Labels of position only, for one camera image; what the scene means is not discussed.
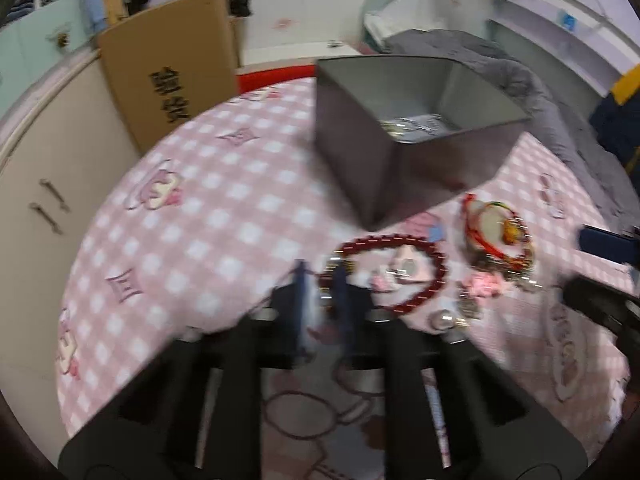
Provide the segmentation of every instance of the pink checkered tablecloth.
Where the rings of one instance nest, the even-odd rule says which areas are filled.
[[[340,243],[364,234],[314,155],[314,102],[314,80],[301,79],[274,86],[263,100],[212,108],[162,140],[105,200],[72,267],[58,327],[58,398],[70,435],[172,334],[232,326],[296,258],[320,271]],[[542,175],[556,183],[562,219],[542,198]],[[512,288],[490,300],[470,336],[593,457],[620,418],[626,361],[605,330],[559,303],[555,285],[573,269],[631,291],[628,273],[576,250],[576,229],[604,222],[571,172],[531,135],[522,134],[498,175],[475,192],[525,219],[545,290]],[[443,293],[405,317],[418,329],[429,312],[456,307],[456,281],[470,272],[460,198],[431,213],[447,229],[441,244],[449,275]],[[384,232],[412,232],[416,224]],[[366,283],[375,264],[389,259],[384,251],[368,254],[355,281]],[[380,373],[348,370],[326,322],[308,333],[314,359],[294,372],[265,374],[264,477],[378,478]]]

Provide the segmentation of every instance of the table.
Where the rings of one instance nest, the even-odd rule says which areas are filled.
[[[71,269],[58,327],[58,397],[70,435],[171,334],[185,326],[232,326],[294,259],[320,271],[340,243],[364,234],[312,149],[314,80],[279,84],[267,98],[255,98],[232,99],[179,127],[129,171],[95,216]],[[564,219],[553,218],[542,200],[541,174],[558,183]],[[570,171],[530,134],[475,192],[510,204],[525,219],[547,287],[539,294],[512,288],[490,300],[470,336],[593,457],[620,418],[626,361],[605,330],[559,306],[554,284],[576,269],[631,291],[628,273],[576,250],[577,227],[604,222]],[[460,249],[460,198],[431,212],[447,227],[449,275],[436,300],[404,318],[421,330],[429,312],[455,308],[456,282],[469,272]],[[410,219],[384,232],[412,233],[415,225]],[[369,253],[354,280],[365,283],[375,264],[389,259]],[[264,374],[265,478],[378,478],[381,373],[350,371],[340,361],[335,330],[314,319],[306,336],[315,358],[293,372]],[[425,382],[433,396],[428,374]],[[444,437],[442,421],[439,428]]]

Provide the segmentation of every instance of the cabinet handle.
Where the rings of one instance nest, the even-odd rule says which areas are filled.
[[[53,232],[55,232],[55,234],[57,235],[61,235],[62,234],[62,229],[60,229],[60,226],[58,225],[58,223],[51,218],[46,211],[44,211],[44,209],[42,208],[42,206],[40,204],[36,204],[35,202],[31,202],[29,204],[29,208],[33,209],[36,213],[38,213],[40,216],[42,216],[47,223],[51,226],[51,230]]]
[[[40,185],[58,199],[58,201],[60,202],[60,209],[66,211],[67,213],[71,211],[71,208],[66,204],[64,197],[60,195],[60,192],[53,186],[50,180],[41,178]]]

